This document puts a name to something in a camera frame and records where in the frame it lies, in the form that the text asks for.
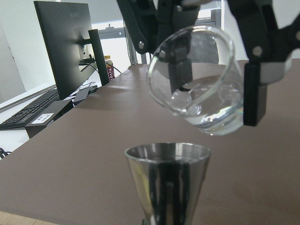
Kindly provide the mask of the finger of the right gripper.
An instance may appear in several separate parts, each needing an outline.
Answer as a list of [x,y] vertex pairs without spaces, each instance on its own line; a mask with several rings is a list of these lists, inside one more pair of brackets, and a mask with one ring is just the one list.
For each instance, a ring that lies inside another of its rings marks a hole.
[[255,127],[266,113],[267,86],[284,78],[300,47],[300,18],[279,28],[271,0],[230,0],[245,47],[243,124]]

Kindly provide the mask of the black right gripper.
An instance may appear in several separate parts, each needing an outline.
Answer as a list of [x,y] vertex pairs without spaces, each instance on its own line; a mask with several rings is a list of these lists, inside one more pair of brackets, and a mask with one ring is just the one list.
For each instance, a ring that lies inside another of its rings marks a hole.
[[171,74],[172,91],[186,91],[185,83],[192,80],[191,75],[183,73],[186,66],[191,72],[191,62],[187,59],[191,37],[179,38],[173,44],[164,41],[177,31],[194,26],[202,4],[201,0],[119,0],[119,9],[138,53],[155,54],[161,45]]

